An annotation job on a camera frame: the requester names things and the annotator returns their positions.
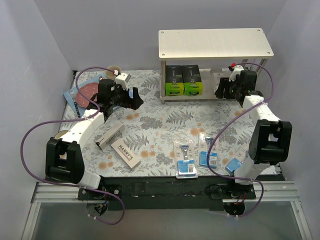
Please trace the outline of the white Harry's box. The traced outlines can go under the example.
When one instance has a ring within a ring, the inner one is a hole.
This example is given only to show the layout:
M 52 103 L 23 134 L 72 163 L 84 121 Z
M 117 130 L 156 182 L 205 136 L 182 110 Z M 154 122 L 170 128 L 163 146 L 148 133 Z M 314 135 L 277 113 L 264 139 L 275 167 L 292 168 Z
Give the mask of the white Harry's box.
M 210 76 L 213 79 L 213 86 L 214 86 L 214 92 L 216 92 L 216 90 L 219 87 L 220 84 L 220 79 L 221 78 L 229 78 L 231 76 L 231 71 L 230 69 L 227 68 L 222 68 L 222 67 L 212 67 L 210 70 Z
M 113 127 L 111 127 L 104 135 L 102 135 L 95 142 L 95 144 L 98 146 L 99 149 L 103 150 L 115 137 L 121 134 L 124 130 L 125 125 L 119 121 Z
M 118 153 L 123 161 L 130 167 L 130 169 L 133 169 L 140 164 L 141 160 L 125 144 L 123 138 L 116 140 L 111 144 L 111 147 Z

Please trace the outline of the black green Gillette Labs box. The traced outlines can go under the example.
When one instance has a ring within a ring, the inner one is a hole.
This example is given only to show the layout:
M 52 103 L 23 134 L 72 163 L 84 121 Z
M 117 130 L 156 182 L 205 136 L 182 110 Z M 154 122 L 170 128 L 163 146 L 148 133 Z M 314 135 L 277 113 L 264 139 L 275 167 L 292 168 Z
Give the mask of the black green Gillette Labs box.
M 184 94 L 184 78 L 181 65 L 165 67 L 165 95 L 182 96 Z

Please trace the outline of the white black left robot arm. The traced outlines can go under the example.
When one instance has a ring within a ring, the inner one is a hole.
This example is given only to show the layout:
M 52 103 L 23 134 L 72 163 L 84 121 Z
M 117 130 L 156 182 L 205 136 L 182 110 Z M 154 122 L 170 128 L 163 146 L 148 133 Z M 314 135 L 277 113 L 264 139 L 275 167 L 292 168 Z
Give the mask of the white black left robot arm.
M 137 110 L 144 101 L 138 88 L 123 89 L 119 84 L 99 90 L 92 96 L 84 112 L 84 120 L 76 123 L 60 139 L 50 138 L 46 145 L 45 175 L 49 179 L 89 188 L 95 200 L 106 196 L 101 177 L 86 169 L 82 148 L 93 133 L 102 126 L 115 107 Z

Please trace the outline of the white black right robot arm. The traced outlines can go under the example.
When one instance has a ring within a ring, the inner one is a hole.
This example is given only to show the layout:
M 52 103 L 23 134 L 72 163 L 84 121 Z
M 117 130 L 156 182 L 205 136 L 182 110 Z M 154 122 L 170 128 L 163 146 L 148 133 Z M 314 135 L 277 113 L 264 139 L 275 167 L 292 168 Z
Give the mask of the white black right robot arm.
M 269 109 L 263 94 L 255 90 L 256 81 L 252 77 L 235 81 L 222 77 L 215 96 L 218 99 L 235 99 L 249 111 L 255 123 L 246 157 L 241 166 L 231 174 L 234 177 L 226 186 L 227 195 L 237 199 L 249 185 L 270 166 L 285 162 L 289 155 L 293 126 L 282 121 Z

